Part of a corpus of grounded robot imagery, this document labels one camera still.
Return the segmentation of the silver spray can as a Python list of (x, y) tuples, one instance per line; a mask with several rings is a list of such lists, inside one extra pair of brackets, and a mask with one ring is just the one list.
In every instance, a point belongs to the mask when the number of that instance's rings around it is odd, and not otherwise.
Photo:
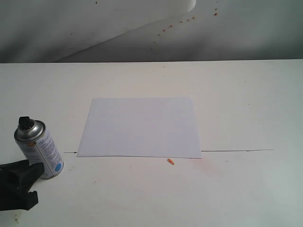
[(63, 170), (64, 161), (44, 122), (20, 117), (14, 139), (30, 164), (43, 163), (42, 179), (53, 178)]

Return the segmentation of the small orange fragment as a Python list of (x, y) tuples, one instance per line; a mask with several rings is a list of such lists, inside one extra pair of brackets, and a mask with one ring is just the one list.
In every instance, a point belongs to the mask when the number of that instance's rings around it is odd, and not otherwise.
[(172, 159), (167, 159), (167, 161), (171, 164), (171, 165), (174, 165), (175, 163), (174, 163), (174, 161), (172, 160)]

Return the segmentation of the white backdrop sheet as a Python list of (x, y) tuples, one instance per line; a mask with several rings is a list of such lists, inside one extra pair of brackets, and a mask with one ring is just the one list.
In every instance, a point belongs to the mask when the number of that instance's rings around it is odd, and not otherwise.
[(0, 61), (58, 61), (195, 5), (194, 0), (3, 0)]

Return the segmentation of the white paper sheet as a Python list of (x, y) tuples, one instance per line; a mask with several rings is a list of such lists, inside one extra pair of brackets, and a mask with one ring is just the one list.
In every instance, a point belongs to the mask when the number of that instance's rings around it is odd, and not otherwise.
[(188, 97), (94, 98), (79, 157), (201, 158)]

